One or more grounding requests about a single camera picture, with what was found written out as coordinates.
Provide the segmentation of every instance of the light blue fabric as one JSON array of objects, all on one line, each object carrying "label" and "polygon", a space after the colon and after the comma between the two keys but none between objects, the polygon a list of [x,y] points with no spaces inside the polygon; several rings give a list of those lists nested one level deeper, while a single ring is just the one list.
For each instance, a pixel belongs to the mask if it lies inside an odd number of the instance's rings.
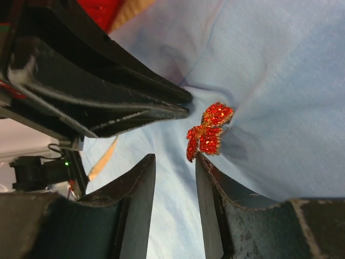
[{"label": "light blue fabric", "polygon": [[[157,0],[111,37],[195,96],[191,117],[119,136],[88,186],[156,154],[147,258],[205,257],[185,135],[217,101],[236,109],[222,154],[210,158],[223,172],[276,200],[345,196],[344,1]],[[85,165],[112,140],[86,140]]]}]

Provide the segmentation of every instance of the white surface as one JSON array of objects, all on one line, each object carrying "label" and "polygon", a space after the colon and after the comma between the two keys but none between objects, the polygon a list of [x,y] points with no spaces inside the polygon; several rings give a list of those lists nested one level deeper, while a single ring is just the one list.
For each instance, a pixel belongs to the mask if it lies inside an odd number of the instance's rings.
[{"label": "white surface", "polygon": [[7,162],[0,162],[0,193],[12,191],[14,182],[16,182],[15,170]]},{"label": "white surface", "polygon": [[21,155],[49,155],[55,140],[11,119],[0,120],[0,162]]}]

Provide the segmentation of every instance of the red cloth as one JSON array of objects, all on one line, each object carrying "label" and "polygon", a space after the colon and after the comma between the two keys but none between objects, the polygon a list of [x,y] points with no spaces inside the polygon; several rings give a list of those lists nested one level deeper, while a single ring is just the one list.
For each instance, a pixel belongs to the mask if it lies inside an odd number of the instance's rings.
[{"label": "red cloth", "polygon": [[105,32],[109,32],[123,0],[78,0],[79,4]]}]

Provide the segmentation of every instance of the blue cloth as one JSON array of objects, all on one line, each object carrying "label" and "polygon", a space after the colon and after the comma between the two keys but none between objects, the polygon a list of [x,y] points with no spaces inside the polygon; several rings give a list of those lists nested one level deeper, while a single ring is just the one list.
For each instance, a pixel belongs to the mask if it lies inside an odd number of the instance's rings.
[{"label": "blue cloth", "polygon": [[[157,0],[111,37],[195,97],[189,118],[119,136],[88,186],[156,154],[147,258],[205,257],[185,135],[217,101],[236,110],[222,154],[210,157],[224,173],[276,200],[345,196],[343,1]],[[86,140],[86,168],[112,140]]]}]

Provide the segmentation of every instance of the glitter ornament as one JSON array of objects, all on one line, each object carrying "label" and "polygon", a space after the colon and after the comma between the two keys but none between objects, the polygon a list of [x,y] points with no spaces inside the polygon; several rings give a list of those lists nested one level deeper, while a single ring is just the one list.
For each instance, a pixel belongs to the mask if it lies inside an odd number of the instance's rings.
[{"label": "glitter ornament", "polygon": [[191,128],[187,133],[187,159],[192,162],[198,152],[207,155],[220,154],[221,125],[229,122],[233,116],[233,109],[221,104],[212,104],[203,113],[202,123]]}]

